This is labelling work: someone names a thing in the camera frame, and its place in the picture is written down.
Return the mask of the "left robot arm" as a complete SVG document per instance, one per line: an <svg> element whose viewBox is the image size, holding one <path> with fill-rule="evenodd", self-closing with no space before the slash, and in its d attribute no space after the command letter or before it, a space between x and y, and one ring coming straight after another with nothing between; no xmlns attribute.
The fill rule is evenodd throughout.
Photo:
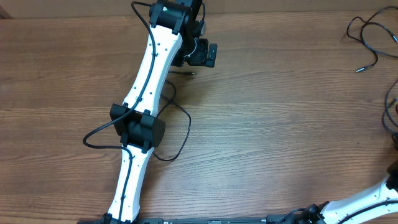
<svg viewBox="0 0 398 224"><path fill-rule="evenodd" d="M146 166L164 136L158 117L159 101L169 68L214 67L217 45L203 35L202 1L157 1L150 5L146 51L135 82L121 105L113 104L110 117L120 136L122 163L113 202L105 223L134 223Z"/></svg>

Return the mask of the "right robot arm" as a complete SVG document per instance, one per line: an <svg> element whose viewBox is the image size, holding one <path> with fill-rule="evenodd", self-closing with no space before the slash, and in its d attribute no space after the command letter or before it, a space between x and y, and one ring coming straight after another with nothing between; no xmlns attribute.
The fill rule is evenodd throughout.
<svg viewBox="0 0 398 224"><path fill-rule="evenodd" d="M397 162L376 185L345 199L310 207L296 223L363 223L397 212Z"/></svg>

